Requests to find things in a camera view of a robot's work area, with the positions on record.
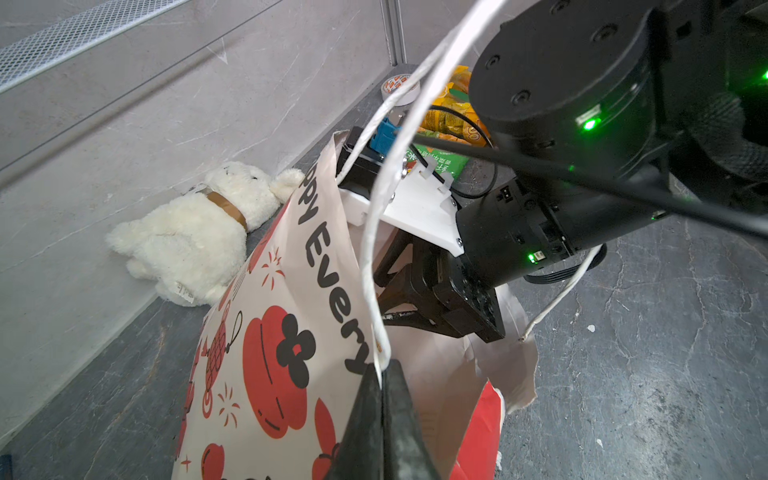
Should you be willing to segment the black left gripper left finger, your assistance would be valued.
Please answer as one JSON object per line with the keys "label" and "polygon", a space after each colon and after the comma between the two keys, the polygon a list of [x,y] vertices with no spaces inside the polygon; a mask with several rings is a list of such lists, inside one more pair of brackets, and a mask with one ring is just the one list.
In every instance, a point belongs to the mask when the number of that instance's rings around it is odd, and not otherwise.
{"label": "black left gripper left finger", "polygon": [[326,479],[380,479],[383,463],[383,395],[368,365]]}

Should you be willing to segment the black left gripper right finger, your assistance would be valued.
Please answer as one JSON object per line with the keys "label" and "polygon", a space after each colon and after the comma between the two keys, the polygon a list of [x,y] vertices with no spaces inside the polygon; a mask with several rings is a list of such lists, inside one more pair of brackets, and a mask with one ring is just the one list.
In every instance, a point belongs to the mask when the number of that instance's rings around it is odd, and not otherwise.
{"label": "black left gripper right finger", "polygon": [[402,365],[383,372],[383,478],[440,479],[423,439]]}

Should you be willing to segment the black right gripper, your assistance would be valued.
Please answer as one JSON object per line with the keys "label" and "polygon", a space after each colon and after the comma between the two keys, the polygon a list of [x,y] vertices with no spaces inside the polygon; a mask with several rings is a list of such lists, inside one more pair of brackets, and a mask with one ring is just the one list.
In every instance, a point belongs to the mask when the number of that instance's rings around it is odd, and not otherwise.
{"label": "black right gripper", "polygon": [[387,326],[486,343],[506,336],[495,289],[460,258],[404,230],[396,232],[374,270]]}

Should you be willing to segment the strawberry print paper bag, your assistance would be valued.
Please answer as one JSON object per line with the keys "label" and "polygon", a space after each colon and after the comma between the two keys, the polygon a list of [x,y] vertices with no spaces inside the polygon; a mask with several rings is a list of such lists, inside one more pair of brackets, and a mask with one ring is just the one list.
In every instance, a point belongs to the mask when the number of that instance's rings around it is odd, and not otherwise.
{"label": "strawberry print paper bag", "polygon": [[275,226],[206,315],[176,479],[326,479],[368,365],[402,365],[440,478],[492,478],[506,415],[536,396],[532,324],[507,286],[509,336],[487,344],[387,327],[374,310],[374,233],[400,182],[387,162],[365,232],[348,225],[336,132]]}

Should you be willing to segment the green corn chip bag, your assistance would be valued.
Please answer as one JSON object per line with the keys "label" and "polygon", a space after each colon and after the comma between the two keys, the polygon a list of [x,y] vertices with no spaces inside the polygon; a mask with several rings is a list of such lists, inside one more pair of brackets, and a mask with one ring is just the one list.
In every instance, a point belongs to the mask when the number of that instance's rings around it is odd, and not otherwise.
{"label": "green corn chip bag", "polygon": [[435,166],[438,175],[449,173],[454,180],[458,179],[469,162],[469,158],[448,151],[416,145],[416,150],[421,157]]}

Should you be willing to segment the large yellow snack bag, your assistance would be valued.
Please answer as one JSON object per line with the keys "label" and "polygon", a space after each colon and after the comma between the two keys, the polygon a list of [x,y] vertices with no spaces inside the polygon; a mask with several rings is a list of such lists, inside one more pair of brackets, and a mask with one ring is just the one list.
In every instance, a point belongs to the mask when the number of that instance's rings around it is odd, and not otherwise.
{"label": "large yellow snack bag", "polygon": [[469,102],[471,77],[468,66],[459,65],[454,69],[442,93],[423,118],[423,130],[452,136],[474,146],[488,145],[486,137],[490,134]]}

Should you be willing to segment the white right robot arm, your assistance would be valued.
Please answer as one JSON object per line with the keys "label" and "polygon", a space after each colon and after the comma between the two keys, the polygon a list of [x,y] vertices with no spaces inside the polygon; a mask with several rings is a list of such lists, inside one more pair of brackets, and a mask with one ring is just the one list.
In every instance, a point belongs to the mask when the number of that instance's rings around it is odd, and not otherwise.
{"label": "white right robot arm", "polygon": [[469,85],[482,147],[513,169],[456,215],[462,252],[401,232],[376,268],[380,319],[505,335],[495,288],[571,290],[610,240],[669,214],[767,235],[767,29],[754,1],[540,1],[504,23]]}

